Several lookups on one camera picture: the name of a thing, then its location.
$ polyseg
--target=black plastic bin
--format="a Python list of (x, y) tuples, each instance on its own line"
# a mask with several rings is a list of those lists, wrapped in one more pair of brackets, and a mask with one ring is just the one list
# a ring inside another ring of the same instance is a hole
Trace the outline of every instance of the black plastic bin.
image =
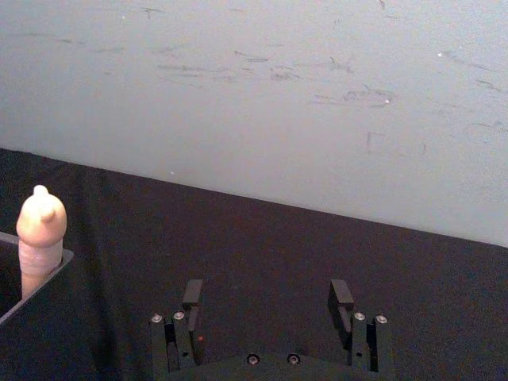
[(79, 295), (71, 277), (74, 254), (21, 300), (18, 238), (0, 233), (0, 379), (97, 379)]

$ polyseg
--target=flesh-colored silicone toy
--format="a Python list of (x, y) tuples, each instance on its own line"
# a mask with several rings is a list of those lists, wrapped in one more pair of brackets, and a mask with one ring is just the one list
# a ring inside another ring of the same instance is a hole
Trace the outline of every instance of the flesh-colored silicone toy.
[(16, 224), (19, 236), (22, 298), (28, 298), (62, 261), (67, 228), (64, 204), (37, 185), (21, 207)]

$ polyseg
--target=screw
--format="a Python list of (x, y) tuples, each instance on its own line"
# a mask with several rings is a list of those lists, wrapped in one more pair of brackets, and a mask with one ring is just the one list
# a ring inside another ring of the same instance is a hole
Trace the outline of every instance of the screw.
[(300, 364), (300, 357), (298, 357), (298, 355), (289, 355), (287, 357), (287, 362), (291, 365), (298, 365)]
[(160, 316), (159, 314), (155, 314), (152, 316), (152, 323), (160, 323), (161, 320), (162, 316)]
[(260, 357), (258, 355), (248, 355), (247, 356), (247, 364), (249, 365), (256, 365), (260, 362)]
[(378, 315), (378, 316), (375, 317), (375, 319), (380, 324), (388, 323), (388, 318), (386, 316), (384, 316), (384, 315)]
[(182, 320), (184, 316), (185, 316), (184, 312), (178, 311), (177, 313), (175, 313), (173, 315), (173, 318), (176, 319), (176, 320)]
[(361, 312), (355, 312), (355, 319), (356, 320), (365, 320), (365, 315)]

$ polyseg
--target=white wall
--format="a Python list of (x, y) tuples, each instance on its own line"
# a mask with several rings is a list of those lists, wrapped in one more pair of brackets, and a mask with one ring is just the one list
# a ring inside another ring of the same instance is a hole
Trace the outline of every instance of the white wall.
[(63, 3), (0, 2), (0, 146), (508, 245), (508, 2)]

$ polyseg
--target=scuff mark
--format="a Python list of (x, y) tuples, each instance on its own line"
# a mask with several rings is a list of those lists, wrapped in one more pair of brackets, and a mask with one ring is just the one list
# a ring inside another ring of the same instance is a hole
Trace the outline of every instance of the scuff mark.
[(319, 94), (315, 94), (314, 95), (315, 98), (317, 99), (328, 99), (328, 100), (337, 100), (337, 98), (334, 98), (334, 97), (329, 97), (327, 95), (319, 95)]
[(346, 105), (344, 103), (337, 102), (323, 102), (323, 101), (308, 101), (307, 105), (328, 105), (328, 106), (354, 106), (354, 105)]
[(156, 13), (166, 13), (164, 12), (163, 10), (157, 10), (157, 9), (154, 9), (154, 8), (141, 8), (144, 12), (146, 12), (147, 16), (148, 16), (148, 19), (151, 20), (152, 19), (152, 12), (156, 12)]
[(113, 53), (118, 54), (122, 53), (125, 50), (125, 48), (119, 47), (119, 48), (103, 48), (103, 49), (95, 49), (92, 50), (94, 53)]
[(275, 66), (277, 69), (286, 69), (286, 70), (294, 70), (292, 67), (284, 66), (284, 65), (277, 65)]
[(247, 54), (247, 53), (243, 53), (243, 52), (238, 52), (237, 50), (233, 50), (233, 52), (235, 53), (236, 56), (243, 56), (243, 57), (247, 57), (246, 60), (248, 62), (267, 62), (268, 61), (268, 58), (265, 58), (265, 57), (260, 57), (260, 56), (254, 56), (252, 54)]
[(268, 58), (247, 58), (248, 62), (267, 62)]
[(27, 32), (27, 33), (15, 33), (10, 34), (8, 37), (54, 37), (51, 33), (39, 33), (39, 32)]
[(504, 124), (501, 122), (501, 121), (495, 121), (494, 123), (492, 123), (491, 125), (487, 124), (487, 123), (472, 123), (472, 125), (479, 125), (481, 127), (486, 127), (488, 129), (494, 129), (494, 130), (497, 130), (498, 132), (500, 133), (508, 133), (508, 129), (506, 128), (503, 128)]
[(384, 107), (392, 103), (394, 93), (386, 90), (371, 89), (364, 85), (366, 90), (350, 90), (342, 96), (347, 103), (353, 103), (360, 106)]
[(196, 67), (196, 66), (187, 66), (187, 65), (157, 65), (157, 68), (160, 70), (169, 70), (169, 71), (196, 71), (196, 72), (206, 72), (206, 73), (222, 73), (223, 71), (227, 71), (226, 68), (218, 68), (218, 69), (207, 69), (205, 67)]
[(96, 7), (86, 8), (86, 10), (91, 10), (91, 11), (96, 11), (96, 12), (117, 12), (119, 9), (118, 8), (103, 8), (103, 7), (96, 6)]
[(475, 67), (477, 69), (481, 69), (481, 70), (485, 70), (485, 71), (490, 71), (492, 73), (497, 73), (496, 70), (492, 70), (489, 67), (480, 65), (479, 63), (474, 63), (474, 62), (471, 62), (471, 61), (463, 60), (463, 59), (459, 58), (457, 56), (457, 54), (455, 52), (451, 51), (451, 50), (448, 50), (446, 52), (441, 52), (441, 53), (439, 53), (437, 55), (439, 57), (446, 57), (446, 58), (448, 58), (449, 60), (451, 60), (455, 64), (464, 65), (464, 66), (467, 66), (467, 67)]
[(187, 74), (187, 73), (174, 74), (173, 76), (175, 76), (175, 77), (185, 77), (185, 78), (202, 78), (203, 77), (203, 75), (201, 75), (201, 74)]
[(472, 114), (476, 111), (475, 109), (472, 109), (470, 107), (459, 106), (454, 103), (436, 102), (436, 101), (432, 100), (431, 98), (429, 98), (429, 100), (431, 101), (431, 103), (438, 106), (438, 108), (436, 110), (433, 110), (431, 113), (434, 115), (438, 115), (440, 117), (446, 117), (449, 115), (453, 115), (454, 110), (458, 110), (458, 109), (465, 110), (470, 114)]
[(56, 42), (62, 42), (64, 44), (72, 44), (72, 40), (69, 40), (67, 38), (56, 38), (54, 39)]
[(186, 46), (185, 44), (178, 44), (178, 45), (168, 45), (163, 48), (154, 48), (154, 49), (152, 49), (152, 54), (164, 56), (164, 55), (171, 54), (176, 50), (184, 48), (185, 46)]
[(322, 62), (322, 63), (295, 63), (295, 67), (322, 67), (327, 68), (330, 71), (335, 70), (341, 70), (346, 71), (349, 74), (354, 73), (354, 71), (351, 69), (350, 62), (352, 60), (352, 57), (349, 59), (347, 63), (342, 63), (338, 60), (336, 60), (333, 57), (330, 57), (331, 62)]
[(270, 79), (272, 81), (286, 81), (289, 79), (302, 79), (302, 77), (300, 77), (299, 75), (292, 73), (291, 72), (292, 70), (293, 70), (292, 68), (285, 67), (282, 65), (270, 67), (270, 71), (271, 71)]
[(166, 81), (166, 82), (169, 82), (169, 83), (174, 83), (175, 85), (194, 87), (196, 89), (202, 89), (203, 88), (203, 86), (201, 86), (201, 85), (194, 85), (193, 83), (179, 82), (179, 81), (175, 81), (173, 79), (164, 78), (164, 77), (160, 77), (160, 76), (157, 76), (157, 78), (162, 79), (163, 81)]
[(237, 82), (237, 77), (235, 77), (233, 75), (222, 75), (222, 76), (218, 76), (218, 77), (213, 77), (212, 79), (214, 81), (225, 82), (225, 83), (235, 83), (235, 82)]
[(370, 131), (367, 131), (367, 153), (370, 155), (371, 153), (374, 153), (372, 151), (372, 140), (376, 137), (382, 137), (384, 138), (386, 134), (384, 133), (372, 133)]
[(494, 86), (493, 83), (491, 82), (488, 82), (488, 81), (484, 81), (482, 79), (477, 79), (476, 82), (480, 85), (480, 86), (483, 86), (483, 87), (486, 87), (488, 90), (494, 90), (494, 91), (497, 91), (498, 93), (500, 94), (504, 94), (505, 91), (499, 87), (496, 87)]

